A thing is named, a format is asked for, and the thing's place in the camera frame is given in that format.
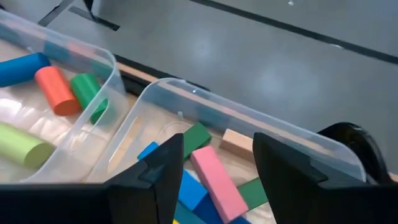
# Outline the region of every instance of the pink rectangular block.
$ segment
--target pink rectangular block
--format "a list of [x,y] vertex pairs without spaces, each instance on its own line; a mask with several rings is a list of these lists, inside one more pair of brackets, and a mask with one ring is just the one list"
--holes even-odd
[[211,146],[194,151],[191,161],[224,223],[229,223],[249,210]]

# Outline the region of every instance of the clear plastic container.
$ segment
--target clear plastic container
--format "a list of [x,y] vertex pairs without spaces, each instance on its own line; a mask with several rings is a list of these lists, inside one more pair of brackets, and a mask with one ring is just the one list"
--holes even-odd
[[[106,149],[129,109],[113,55],[4,11],[0,11],[0,39],[2,61],[43,52],[67,79],[90,72],[103,84],[84,112],[69,117],[53,114],[35,81],[0,88],[0,121],[57,146],[39,170],[29,170],[0,157],[0,182],[81,181]],[[105,99],[108,107],[92,125],[90,116]]]
[[[161,79],[150,84],[139,97],[108,149],[88,176],[88,182],[102,182],[133,165],[137,155],[152,141],[159,144],[175,133],[201,122],[218,148],[227,128],[253,137],[262,132],[278,139],[313,159],[365,180],[361,161],[345,145],[296,127],[269,115],[224,99],[183,80]],[[218,150],[227,172],[235,183],[243,184],[257,176],[255,167],[227,152]]]

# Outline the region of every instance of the storage bin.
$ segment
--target storage bin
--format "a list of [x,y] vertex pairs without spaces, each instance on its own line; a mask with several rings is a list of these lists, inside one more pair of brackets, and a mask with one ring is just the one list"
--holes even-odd
[[[128,112],[126,92],[107,50],[58,34],[0,11],[0,60],[43,52],[67,79],[94,74],[103,84],[90,105],[77,116],[54,115],[35,81],[0,89],[0,121],[24,129],[57,148],[39,169],[29,170],[0,157],[0,182],[80,182],[96,164]],[[98,105],[108,107],[96,124],[90,116]]]
[[[211,145],[215,149],[220,145],[227,128],[251,138],[255,132],[262,132],[293,146],[316,161],[365,180],[361,161],[345,145],[224,99],[183,80],[165,78],[151,83],[143,91],[86,181],[102,182],[120,173],[133,165],[138,154],[152,141],[162,144],[196,122],[208,128],[213,136]],[[257,177],[253,164],[225,151],[219,150],[218,153],[237,185]],[[189,162],[185,163],[185,167],[191,168]]]

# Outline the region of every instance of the orange cylinder block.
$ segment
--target orange cylinder block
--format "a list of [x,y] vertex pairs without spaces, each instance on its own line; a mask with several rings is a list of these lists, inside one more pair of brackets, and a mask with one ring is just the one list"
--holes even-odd
[[35,80],[56,115],[68,116],[81,111],[81,106],[60,69],[54,66],[41,68],[36,72]]

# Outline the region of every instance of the wooden block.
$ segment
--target wooden block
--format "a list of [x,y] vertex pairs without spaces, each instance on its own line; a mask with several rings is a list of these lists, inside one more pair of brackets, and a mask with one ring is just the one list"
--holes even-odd
[[201,123],[194,124],[184,133],[184,159],[211,141],[211,135]]
[[254,163],[253,139],[243,134],[227,129],[224,133],[220,148]]
[[249,182],[240,185],[238,190],[248,205],[249,210],[268,202],[268,198],[264,188],[262,187],[260,178],[250,180]]
[[206,224],[179,202],[177,202],[177,206],[175,207],[174,219],[181,224]]
[[206,188],[195,180],[186,170],[183,170],[178,201],[185,206],[185,208],[192,211],[206,194]]
[[159,145],[156,142],[151,142],[145,149],[137,156],[138,159],[143,159],[148,156],[153,150],[155,150]]
[[191,161],[224,223],[229,223],[249,210],[211,146],[193,151]]
[[[198,204],[198,206],[194,209],[194,214],[197,215],[201,220],[205,223],[211,224],[223,224],[220,215],[217,212],[217,209],[210,198],[210,195],[207,194],[203,200]],[[248,224],[247,221],[242,216],[234,219],[230,224]]]

